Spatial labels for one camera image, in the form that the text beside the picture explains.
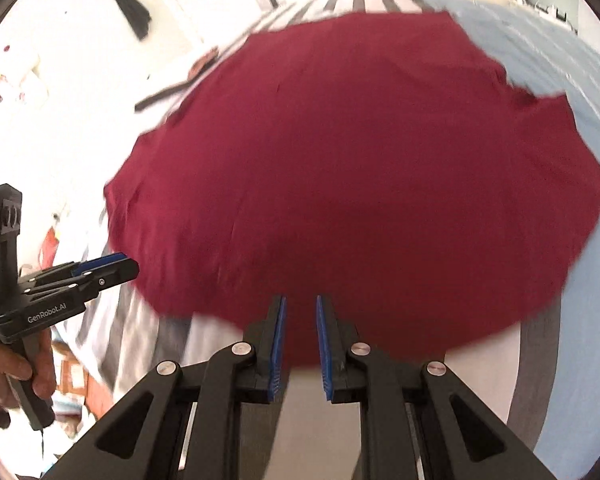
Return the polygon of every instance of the maroon shirt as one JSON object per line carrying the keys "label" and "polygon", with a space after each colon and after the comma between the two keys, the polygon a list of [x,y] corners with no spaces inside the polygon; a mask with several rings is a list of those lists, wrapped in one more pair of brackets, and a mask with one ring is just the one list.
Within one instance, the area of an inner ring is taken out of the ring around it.
{"label": "maroon shirt", "polygon": [[564,95],[506,81],[447,13],[353,13],[255,34],[106,186],[110,243],[164,315],[244,327],[315,296],[399,358],[504,329],[560,293],[600,216]]}

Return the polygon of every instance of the blue fabric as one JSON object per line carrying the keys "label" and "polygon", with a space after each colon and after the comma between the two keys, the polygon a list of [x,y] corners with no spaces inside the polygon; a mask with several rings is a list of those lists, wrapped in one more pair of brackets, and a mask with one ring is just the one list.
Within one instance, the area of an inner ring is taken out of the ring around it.
{"label": "blue fabric", "polygon": [[[534,94],[566,92],[582,139],[600,162],[600,56],[575,34],[519,8],[425,0]],[[560,480],[600,456],[600,222],[562,295],[558,363],[536,455]]]}

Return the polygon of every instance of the metal pin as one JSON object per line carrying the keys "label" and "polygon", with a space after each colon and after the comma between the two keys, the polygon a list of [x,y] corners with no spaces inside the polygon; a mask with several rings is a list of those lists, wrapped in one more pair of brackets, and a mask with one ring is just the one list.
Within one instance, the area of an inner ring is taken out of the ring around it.
{"label": "metal pin", "polygon": [[247,355],[251,352],[251,345],[245,342],[236,343],[231,347],[231,352],[236,355]]}
{"label": "metal pin", "polygon": [[436,377],[446,374],[446,366],[440,361],[432,361],[427,365],[427,372]]}
{"label": "metal pin", "polygon": [[351,352],[355,355],[365,356],[371,353],[371,346],[366,343],[353,343]]}
{"label": "metal pin", "polygon": [[155,370],[160,375],[171,375],[176,371],[177,366],[173,361],[162,361],[160,364],[155,367]]}

